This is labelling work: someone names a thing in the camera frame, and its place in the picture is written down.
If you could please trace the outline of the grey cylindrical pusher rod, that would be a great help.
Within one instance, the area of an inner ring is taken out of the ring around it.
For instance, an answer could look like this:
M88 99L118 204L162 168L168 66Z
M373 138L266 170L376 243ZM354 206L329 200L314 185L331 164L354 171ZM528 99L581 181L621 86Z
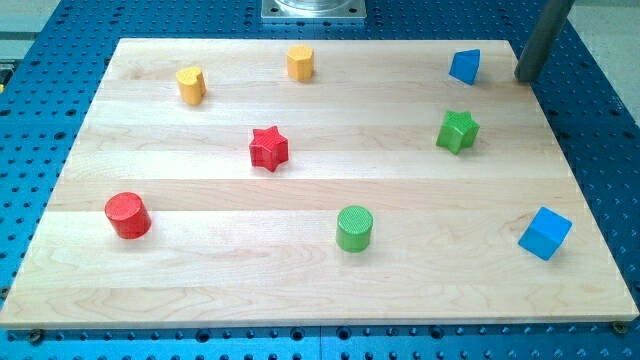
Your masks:
M547 0L515 67L519 82L535 81L549 58L575 0Z

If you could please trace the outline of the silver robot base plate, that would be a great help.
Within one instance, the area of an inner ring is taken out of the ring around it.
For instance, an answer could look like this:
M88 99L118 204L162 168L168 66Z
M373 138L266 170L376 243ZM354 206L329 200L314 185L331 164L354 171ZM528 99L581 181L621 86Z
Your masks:
M367 16L365 0L262 0L261 18L285 20L363 20Z

